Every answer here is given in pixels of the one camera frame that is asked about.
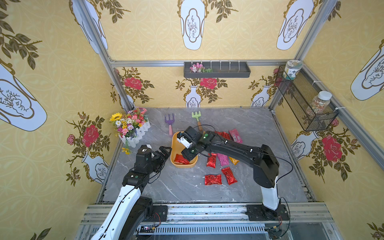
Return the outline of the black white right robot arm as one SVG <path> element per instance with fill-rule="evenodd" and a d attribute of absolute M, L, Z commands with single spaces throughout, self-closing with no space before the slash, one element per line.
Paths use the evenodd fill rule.
<path fill-rule="evenodd" d="M 223 154 L 245 163 L 253 169 L 253 179 L 261 187 L 263 203 L 247 205 L 246 215 L 250 221 L 290 221 L 287 204 L 278 195 L 278 176 L 280 163 L 267 145 L 247 146 L 228 140 L 216 132 L 200 133 L 193 127 L 177 134 L 177 140 L 185 148 L 183 157 L 191 161 L 202 152 Z"/>

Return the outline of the magenta tea bag packet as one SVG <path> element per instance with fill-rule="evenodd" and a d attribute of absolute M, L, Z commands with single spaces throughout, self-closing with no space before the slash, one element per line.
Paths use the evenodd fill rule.
<path fill-rule="evenodd" d="M 228 166 L 230 164 L 229 157 L 223 154 L 217 154 L 217 157 L 219 158 L 220 164 L 222 167 Z"/>

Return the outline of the pink tea bag packet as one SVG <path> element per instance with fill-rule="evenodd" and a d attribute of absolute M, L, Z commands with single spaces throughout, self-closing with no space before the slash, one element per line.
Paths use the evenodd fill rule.
<path fill-rule="evenodd" d="M 237 129 L 233 129 L 233 130 L 229 130 L 229 134 L 231 135 L 232 139 L 234 142 L 237 142 L 237 143 L 240 143 L 242 144 L 243 143 L 243 140 L 238 132 Z"/>

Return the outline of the yellow tea bag packet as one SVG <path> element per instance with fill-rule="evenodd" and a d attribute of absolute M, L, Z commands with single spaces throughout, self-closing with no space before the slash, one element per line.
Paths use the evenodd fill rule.
<path fill-rule="evenodd" d="M 234 159 L 232 157 L 229 157 L 229 159 L 231 160 L 231 162 L 234 164 L 234 165 L 237 165 L 240 161 L 237 160 L 237 159 Z"/>

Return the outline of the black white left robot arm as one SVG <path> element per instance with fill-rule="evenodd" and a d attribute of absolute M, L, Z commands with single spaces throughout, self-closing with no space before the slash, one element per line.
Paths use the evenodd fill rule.
<path fill-rule="evenodd" d="M 158 151 L 140 147 L 134 167 L 125 175 L 117 200 L 93 240 L 130 240 L 140 223 L 153 217 L 153 200 L 141 194 L 150 175 L 161 173 L 171 153 L 171 147 L 161 146 Z"/>

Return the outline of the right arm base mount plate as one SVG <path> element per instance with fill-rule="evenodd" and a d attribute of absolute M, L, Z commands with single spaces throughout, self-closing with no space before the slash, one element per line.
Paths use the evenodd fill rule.
<path fill-rule="evenodd" d="M 276 210 L 264 205 L 246 205 L 246 215 L 249 221 L 289 221 L 290 215 L 287 206 L 280 204 Z"/>

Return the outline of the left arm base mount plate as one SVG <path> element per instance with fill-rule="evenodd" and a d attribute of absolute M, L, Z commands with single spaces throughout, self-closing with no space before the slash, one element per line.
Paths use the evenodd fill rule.
<path fill-rule="evenodd" d="M 166 222 L 168 217 L 168 206 L 155 205 L 150 206 L 145 210 L 145 217 L 143 222 Z"/>

